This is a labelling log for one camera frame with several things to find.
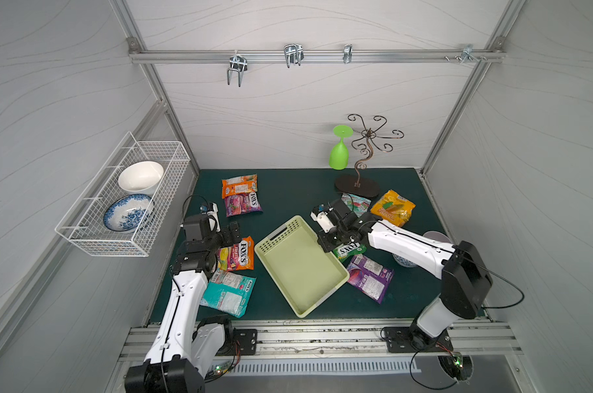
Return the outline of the pale green plastic basket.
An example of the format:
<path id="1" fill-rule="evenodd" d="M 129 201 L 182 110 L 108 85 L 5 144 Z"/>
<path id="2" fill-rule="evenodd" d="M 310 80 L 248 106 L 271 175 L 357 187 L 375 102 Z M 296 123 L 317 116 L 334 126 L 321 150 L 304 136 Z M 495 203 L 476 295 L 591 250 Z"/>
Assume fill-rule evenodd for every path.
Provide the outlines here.
<path id="1" fill-rule="evenodd" d="M 350 274 L 317 234 L 296 215 L 255 245 L 266 268 L 296 317 L 304 319 L 347 283 Z"/>

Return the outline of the Fox's fruits candy bag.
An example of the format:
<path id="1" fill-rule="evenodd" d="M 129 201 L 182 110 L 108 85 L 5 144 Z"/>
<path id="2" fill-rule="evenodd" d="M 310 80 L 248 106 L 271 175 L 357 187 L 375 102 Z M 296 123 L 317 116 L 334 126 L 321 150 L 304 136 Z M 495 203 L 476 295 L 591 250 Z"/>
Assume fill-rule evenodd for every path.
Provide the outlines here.
<path id="1" fill-rule="evenodd" d="M 239 243 L 217 251 L 218 268 L 224 271 L 254 269 L 254 240 L 244 237 Z"/>

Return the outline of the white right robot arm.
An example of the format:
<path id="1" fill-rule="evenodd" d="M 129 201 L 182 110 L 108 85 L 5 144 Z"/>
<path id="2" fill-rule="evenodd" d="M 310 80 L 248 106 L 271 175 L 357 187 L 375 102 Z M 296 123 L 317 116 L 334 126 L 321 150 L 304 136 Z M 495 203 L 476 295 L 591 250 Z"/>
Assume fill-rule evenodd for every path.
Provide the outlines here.
<path id="1" fill-rule="evenodd" d="M 437 242 L 370 212 L 357 216 L 340 199 L 314 207 L 310 216 L 321 227 L 318 243 L 325 252 L 358 242 L 398 255 L 440 280 L 440 295 L 408 329 L 407 342 L 414 350 L 431 349 L 454 322 L 480 314 L 493 280 L 473 244 Z"/>

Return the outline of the purple candy bag back side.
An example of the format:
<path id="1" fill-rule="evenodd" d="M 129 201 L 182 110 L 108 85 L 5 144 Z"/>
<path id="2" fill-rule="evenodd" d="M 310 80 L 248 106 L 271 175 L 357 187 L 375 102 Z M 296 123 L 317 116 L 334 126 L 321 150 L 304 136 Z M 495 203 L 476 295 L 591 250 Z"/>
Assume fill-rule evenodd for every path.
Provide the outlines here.
<path id="1" fill-rule="evenodd" d="M 354 255 L 347 265 L 349 272 L 348 283 L 359 289 L 370 299 L 381 304 L 386 295 L 394 271 L 366 257 L 365 255 Z"/>

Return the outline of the green Fox's mango candy bag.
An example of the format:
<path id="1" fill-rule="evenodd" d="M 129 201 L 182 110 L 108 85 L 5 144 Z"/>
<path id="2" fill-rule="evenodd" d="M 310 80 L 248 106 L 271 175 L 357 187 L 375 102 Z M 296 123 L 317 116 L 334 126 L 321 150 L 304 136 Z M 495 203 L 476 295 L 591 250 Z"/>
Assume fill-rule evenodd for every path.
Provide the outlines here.
<path id="1" fill-rule="evenodd" d="M 355 255 L 364 254 L 366 250 L 368 250 L 368 247 L 365 245 L 358 242 L 352 242 L 336 247 L 332 253 L 335 255 L 335 257 L 337 257 L 338 260 L 340 260 L 340 262 L 343 262 Z"/>

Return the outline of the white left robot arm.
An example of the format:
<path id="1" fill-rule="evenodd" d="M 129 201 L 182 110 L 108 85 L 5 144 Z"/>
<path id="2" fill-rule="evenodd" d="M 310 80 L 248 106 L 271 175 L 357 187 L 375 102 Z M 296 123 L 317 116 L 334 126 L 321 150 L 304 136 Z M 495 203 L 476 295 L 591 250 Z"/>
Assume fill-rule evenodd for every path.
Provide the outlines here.
<path id="1" fill-rule="evenodd" d="M 218 284 L 227 288 L 214 297 L 224 311 L 236 313 L 242 303 L 242 278 L 221 270 L 217 259 L 237 230 L 222 230 L 216 209 L 186 218 L 182 227 L 186 240 L 172 268 L 169 303 L 144 361 L 126 374 L 127 392 L 203 392 L 214 376 L 214 357 L 234 345 L 229 318 L 196 317 L 204 294 L 215 294 Z"/>

